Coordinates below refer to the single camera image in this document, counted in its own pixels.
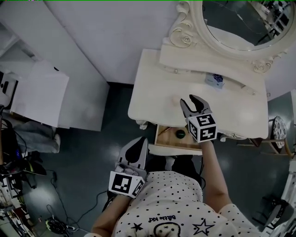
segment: person's left arm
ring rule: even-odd
[[[126,211],[132,198],[118,195],[102,212],[92,227],[92,233],[101,237],[110,237],[119,217]]]

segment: floor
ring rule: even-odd
[[[254,45],[267,33],[261,17],[247,1],[204,1],[203,6],[208,25],[238,35]],[[269,40],[266,37],[260,44]]]
[[[93,207],[96,195],[107,190],[109,173],[114,169],[121,147],[131,139],[146,136],[152,143],[156,127],[149,124],[140,130],[135,121],[127,115],[132,88],[113,85],[106,104],[101,132],[79,129],[58,129],[62,138],[59,154],[41,154],[43,166],[57,172],[58,191],[68,216],[77,220],[81,214]],[[288,139],[293,143],[294,128],[291,95],[283,95],[269,102],[270,118],[280,115],[288,127]],[[261,198],[270,195],[280,197],[288,176],[289,158],[285,156],[261,155],[255,147],[236,146],[235,140],[225,143],[214,142],[216,153],[225,176],[229,195],[241,211],[251,220],[262,207]],[[194,157],[196,169],[200,167],[199,156]],[[50,204],[58,218],[65,221],[61,202],[50,183],[52,172],[36,177],[37,188],[26,187],[25,202],[29,213],[38,222],[50,217],[46,205]],[[90,230],[106,202],[106,194],[98,198],[98,205],[80,222],[81,228]],[[54,236],[45,231],[45,225],[38,225],[38,233]],[[82,231],[74,233],[83,236]]]

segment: white marker cube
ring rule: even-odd
[[[189,132],[198,143],[217,138],[217,127],[212,113],[189,117],[187,123]]]
[[[136,198],[144,183],[144,179],[140,176],[111,171],[108,189],[113,193]]]

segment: ornate white frame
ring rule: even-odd
[[[247,61],[253,65],[256,73],[265,73],[271,68],[276,57],[287,53],[287,48],[296,39],[296,10],[292,11],[292,20],[286,28],[287,32],[280,39],[270,43],[256,46],[255,50],[243,51],[229,48],[220,43],[210,33],[203,18],[202,1],[180,1],[177,6],[179,17],[170,30],[170,43],[179,48],[187,48],[192,44],[206,44],[209,50],[214,50],[219,55]]]

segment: vanity table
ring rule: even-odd
[[[184,147],[158,142],[163,126],[186,125],[179,101],[184,99],[194,110],[190,94],[209,103],[224,140],[268,136],[265,72],[295,39],[294,5],[290,7],[293,17],[283,35],[254,46],[256,39],[249,42],[233,32],[210,26],[214,21],[204,19],[203,2],[178,4],[179,17],[169,37],[163,39],[161,50],[142,51],[129,105],[131,119],[158,126],[155,143],[149,147],[152,153],[201,155],[198,144]],[[222,89],[205,83],[208,73],[223,76]]]

